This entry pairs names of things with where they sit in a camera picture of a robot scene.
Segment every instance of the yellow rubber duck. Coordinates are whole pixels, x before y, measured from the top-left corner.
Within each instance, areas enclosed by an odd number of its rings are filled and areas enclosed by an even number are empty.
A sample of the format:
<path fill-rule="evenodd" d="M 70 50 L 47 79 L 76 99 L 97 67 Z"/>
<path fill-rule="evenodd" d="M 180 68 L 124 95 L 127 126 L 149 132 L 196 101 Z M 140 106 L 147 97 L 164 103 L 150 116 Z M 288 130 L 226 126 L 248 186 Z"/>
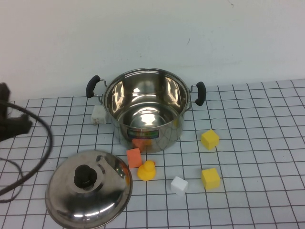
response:
<path fill-rule="evenodd" d="M 148 181 L 156 176 L 155 163 L 153 161 L 145 161 L 138 169 L 138 177 L 143 181 Z"/>

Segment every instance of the orange cube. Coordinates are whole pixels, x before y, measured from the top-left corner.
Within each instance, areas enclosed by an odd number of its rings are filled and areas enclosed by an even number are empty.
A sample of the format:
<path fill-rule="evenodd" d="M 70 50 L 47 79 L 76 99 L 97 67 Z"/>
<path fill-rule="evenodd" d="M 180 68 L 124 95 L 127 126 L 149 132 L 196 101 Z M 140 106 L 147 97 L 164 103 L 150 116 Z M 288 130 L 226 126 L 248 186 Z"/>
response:
<path fill-rule="evenodd" d="M 126 151 L 129 168 L 137 168 L 142 165 L 140 149 L 129 149 Z"/>

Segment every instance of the black cable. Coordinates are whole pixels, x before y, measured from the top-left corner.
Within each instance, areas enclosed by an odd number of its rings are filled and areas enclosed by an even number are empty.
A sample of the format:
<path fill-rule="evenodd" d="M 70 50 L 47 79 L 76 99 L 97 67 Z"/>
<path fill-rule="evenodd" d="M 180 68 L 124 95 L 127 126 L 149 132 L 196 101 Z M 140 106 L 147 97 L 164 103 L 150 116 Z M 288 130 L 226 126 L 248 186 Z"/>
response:
<path fill-rule="evenodd" d="M 23 178 L 23 173 L 22 173 L 21 167 L 20 167 L 16 162 L 14 162 L 14 161 L 12 161 L 12 160 L 9 160 L 9 159 L 4 159 L 4 158 L 2 158 L 2 157 L 0 157 L 0 160 L 1 160 L 1 161 L 9 162 L 9 163 L 11 163 L 12 165 L 14 165 L 14 166 L 19 170 L 19 174 L 20 174 L 21 178 Z M 17 196 L 19 195 L 19 193 L 21 192 L 22 187 L 23 187 L 23 185 L 20 186 L 19 191 L 18 191 L 12 198 L 10 198 L 10 199 L 0 199 L 0 204 L 9 203 L 9 202 L 13 201 L 14 199 L 16 199 L 16 197 L 17 197 Z"/>
<path fill-rule="evenodd" d="M 29 115 L 30 117 L 36 119 L 38 122 L 41 123 L 41 125 L 43 127 L 46 128 L 47 132 L 48 132 L 48 139 L 49 139 L 49 147 L 45 153 L 45 155 L 43 156 L 43 158 L 40 160 L 40 162 L 30 171 L 28 172 L 27 175 L 25 176 L 21 176 L 21 179 L 17 180 L 16 182 L 14 182 L 11 185 L 8 185 L 7 187 L 3 188 L 0 190 L 0 196 L 4 195 L 5 193 L 17 188 L 18 186 L 22 185 L 24 182 L 26 182 L 28 179 L 30 179 L 35 173 L 37 173 L 39 171 L 39 169 L 44 165 L 44 163 L 47 161 L 47 159 L 49 158 L 51 152 L 52 152 L 52 148 L 53 148 L 53 135 L 52 132 L 48 126 L 48 124 L 46 124 L 45 121 L 43 121 L 40 117 L 38 117 L 37 115 L 35 115 L 34 113 L 32 113 L 31 111 L 28 111 L 27 109 L 20 107 L 18 105 L 15 104 L 11 104 L 11 103 L 7 103 L 3 100 L 0 100 L 0 104 L 6 107 L 11 107 L 13 109 L 19 110 L 27 115 Z"/>

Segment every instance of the pot handle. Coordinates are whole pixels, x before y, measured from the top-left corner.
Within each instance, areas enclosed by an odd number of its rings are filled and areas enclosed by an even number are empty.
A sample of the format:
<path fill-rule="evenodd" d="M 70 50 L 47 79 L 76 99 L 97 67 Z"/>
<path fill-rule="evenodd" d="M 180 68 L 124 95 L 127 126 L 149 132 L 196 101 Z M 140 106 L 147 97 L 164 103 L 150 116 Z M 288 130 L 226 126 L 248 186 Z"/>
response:
<path fill-rule="evenodd" d="M 202 106 L 206 98 L 206 88 L 203 82 L 198 82 L 196 87 L 198 88 L 198 99 L 195 100 L 195 103 Z"/>
<path fill-rule="evenodd" d="M 94 97 L 94 89 L 96 84 L 100 81 L 100 77 L 98 75 L 95 75 L 94 77 L 92 77 L 92 79 L 89 80 L 88 84 L 87 84 L 87 88 L 86 88 L 86 96 L 87 98 L 92 98 Z"/>

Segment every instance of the white foam block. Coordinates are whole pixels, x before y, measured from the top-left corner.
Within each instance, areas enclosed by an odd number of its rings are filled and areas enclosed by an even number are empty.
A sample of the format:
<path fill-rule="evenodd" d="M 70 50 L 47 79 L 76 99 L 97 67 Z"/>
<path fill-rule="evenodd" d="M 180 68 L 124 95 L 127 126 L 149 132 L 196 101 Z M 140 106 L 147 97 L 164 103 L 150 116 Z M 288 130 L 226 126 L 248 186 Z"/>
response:
<path fill-rule="evenodd" d="M 175 177 L 171 182 L 171 190 L 179 196 L 183 196 L 188 188 L 188 182 L 181 179 L 180 177 Z"/>
<path fill-rule="evenodd" d="M 91 115 L 91 122 L 96 124 L 106 124 L 107 123 L 107 113 L 104 106 L 95 105 Z"/>

